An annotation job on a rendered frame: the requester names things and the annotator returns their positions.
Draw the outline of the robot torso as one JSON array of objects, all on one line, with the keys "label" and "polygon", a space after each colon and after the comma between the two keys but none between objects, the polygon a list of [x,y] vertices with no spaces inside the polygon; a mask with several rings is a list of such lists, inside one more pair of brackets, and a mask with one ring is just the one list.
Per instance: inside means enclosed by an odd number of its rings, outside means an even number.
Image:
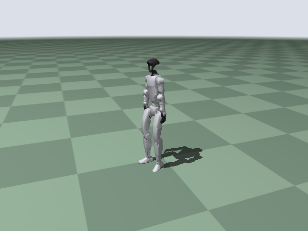
[{"label": "robot torso", "polygon": [[158,85],[156,83],[156,78],[161,77],[160,75],[153,74],[154,76],[148,75],[147,76],[147,89],[148,89],[148,95],[149,99],[152,102],[152,105],[150,106],[150,113],[155,116],[157,114],[157,111],[160,111],[159,102],[157,100],[157,96],[159,95],[158,91]]}]

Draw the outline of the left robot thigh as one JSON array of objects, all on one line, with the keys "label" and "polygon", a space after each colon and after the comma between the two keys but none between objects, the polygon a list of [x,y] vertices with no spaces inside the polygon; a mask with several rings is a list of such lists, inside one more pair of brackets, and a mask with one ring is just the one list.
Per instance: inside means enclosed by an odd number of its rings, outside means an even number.
[{"label": "left robot thigh", "polygon": [[157,111],[157,114],[154,116],[154,121],[153,121],[153,137],[154,137],[154,142],[157,144],[160,141],[160,135],[161,135],[161,130],[162,130],[162,125],[160,121],[162,120],[161,117],[161,112]]}]

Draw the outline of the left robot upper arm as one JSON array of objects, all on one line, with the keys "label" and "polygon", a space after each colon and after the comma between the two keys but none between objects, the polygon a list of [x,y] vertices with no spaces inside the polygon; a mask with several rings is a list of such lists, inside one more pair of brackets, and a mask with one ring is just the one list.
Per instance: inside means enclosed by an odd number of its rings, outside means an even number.
[{"label": "left robot upper arm", "polygon": [[164,96],[164,79],[161,77],[156,78],[156,83],[158,85],[159,95],[157,96],[157,100],[161,101],[161,96]]}]

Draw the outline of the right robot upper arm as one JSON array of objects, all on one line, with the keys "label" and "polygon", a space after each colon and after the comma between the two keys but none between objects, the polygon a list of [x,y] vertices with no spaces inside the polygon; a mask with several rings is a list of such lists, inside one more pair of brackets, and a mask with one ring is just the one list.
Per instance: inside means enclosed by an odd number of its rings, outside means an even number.
[{"label": "right robot upper arm", "polygon": [[147,89],[147,76],[145,76],[145,87],[146,89],[143,91],[143,94],[148,96],[148,89]]}]

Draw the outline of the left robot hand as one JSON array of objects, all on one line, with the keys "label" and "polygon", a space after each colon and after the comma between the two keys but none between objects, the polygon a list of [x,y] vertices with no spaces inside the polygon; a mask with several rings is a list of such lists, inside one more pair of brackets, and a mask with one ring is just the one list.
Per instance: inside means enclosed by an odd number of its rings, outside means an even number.
[{"label": "left robot hand", "polygon": [[163,116],[163,113],[161,113],[161,117],[162,117],[162,120],[160,122],[161,124],[163,124],[166,121],[166,115]]}]

